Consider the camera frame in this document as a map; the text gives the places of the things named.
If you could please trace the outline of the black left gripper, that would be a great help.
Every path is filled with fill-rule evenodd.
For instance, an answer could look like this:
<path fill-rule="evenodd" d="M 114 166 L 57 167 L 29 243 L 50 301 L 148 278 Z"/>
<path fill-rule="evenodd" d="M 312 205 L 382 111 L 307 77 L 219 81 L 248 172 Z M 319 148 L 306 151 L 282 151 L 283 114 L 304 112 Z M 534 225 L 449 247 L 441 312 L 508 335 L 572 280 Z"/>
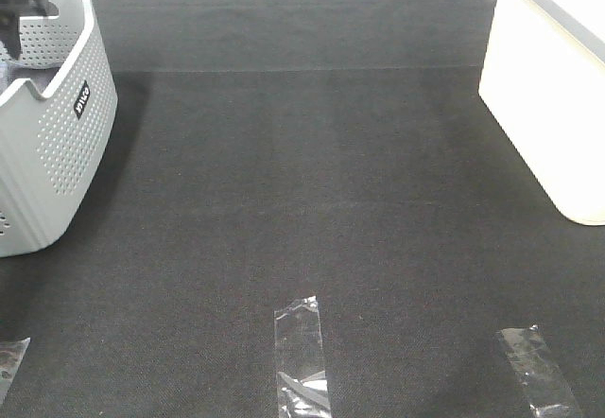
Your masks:
<path fill-rule="evenodd" d="M 55 16 L 58 8 L 50 0 L 1 0 L 2 44 L 13 60 L 21 56 L 20 18 Z"/>

